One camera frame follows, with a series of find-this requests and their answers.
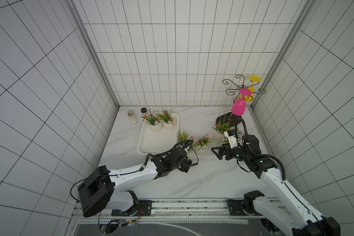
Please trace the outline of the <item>potted gypsophila pink centre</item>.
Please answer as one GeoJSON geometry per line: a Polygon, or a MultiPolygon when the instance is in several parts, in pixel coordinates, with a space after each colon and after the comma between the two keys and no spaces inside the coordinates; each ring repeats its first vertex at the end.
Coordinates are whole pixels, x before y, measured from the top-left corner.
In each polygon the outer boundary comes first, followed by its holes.
{"type": "MultiPolygon", "coordinates": [[[[191,132],[188,132],[185,129],[183,131],[179,130],[177,135],[177,141],[182,142],[186,140],[194,141],[194,135],[192,135],[191,132]]],[[[191,154],[193,152],[192,144],[190,145],[188,143],[183,143],[182,147],[186,149],[187,154],[191,154]]]]}

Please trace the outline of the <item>potted gypsophila red-orange front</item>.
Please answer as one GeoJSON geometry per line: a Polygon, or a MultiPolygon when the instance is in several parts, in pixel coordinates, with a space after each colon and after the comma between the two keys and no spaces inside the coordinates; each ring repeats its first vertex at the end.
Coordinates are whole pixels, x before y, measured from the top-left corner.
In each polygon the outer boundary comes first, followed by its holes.
{"type": "Polygon", "coordinates": [[[174,112],[172,110],[168,110],[167,108],[162,108],[161,112],[158,114],[158,117],[163,123],[163,128],[167,131],[172,131],[175,127],[173,114],[174,112]]]}

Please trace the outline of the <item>potted gypsophila red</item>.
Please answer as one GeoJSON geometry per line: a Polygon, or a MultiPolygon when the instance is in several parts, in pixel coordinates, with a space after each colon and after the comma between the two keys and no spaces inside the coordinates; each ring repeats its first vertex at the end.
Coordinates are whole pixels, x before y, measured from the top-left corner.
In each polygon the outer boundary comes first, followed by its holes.
{"type": "Polygon", "coordinates": [[[158,133],[162,130],[160,114],[156,110],[147,110],[143,115],[143,121],[148,124],[153,133],[158,133]]]}

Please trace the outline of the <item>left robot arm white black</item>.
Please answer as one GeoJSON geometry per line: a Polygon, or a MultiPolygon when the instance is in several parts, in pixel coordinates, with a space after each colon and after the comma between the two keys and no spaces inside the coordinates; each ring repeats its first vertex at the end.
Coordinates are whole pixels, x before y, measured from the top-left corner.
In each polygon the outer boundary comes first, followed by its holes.
{"type": "Polygon", "coordinates": [[[92,217],[104,209],[132,215],[140,203],[133,187],[166,177],[172,171],[187,173],[197,163],[187,156],[184,145],[175,145],[160,154],[147,154],[144,164],[109,170],[106,166],[96,168],[87,178],[76,182],[83,217],[92,217]]]}

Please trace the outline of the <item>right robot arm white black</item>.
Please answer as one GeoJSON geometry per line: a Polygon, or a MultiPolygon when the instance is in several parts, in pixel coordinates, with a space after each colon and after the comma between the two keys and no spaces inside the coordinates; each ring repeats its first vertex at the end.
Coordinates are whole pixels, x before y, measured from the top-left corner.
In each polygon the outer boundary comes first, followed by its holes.
{"type": "Polygon", "coordinates": [[[218,159],[244,162],[249,171],[264,182],[278,197],[285,209],[271,202],[262,192],[244,194],[240,209],[247,215],[260,214],[287,236],[339,236],[340,224],[315,209],[286,180],[284,167],[275,157],[261,154],[259,140],[254,135],[229,136],[228,144],[211,148],[218,159]]]}

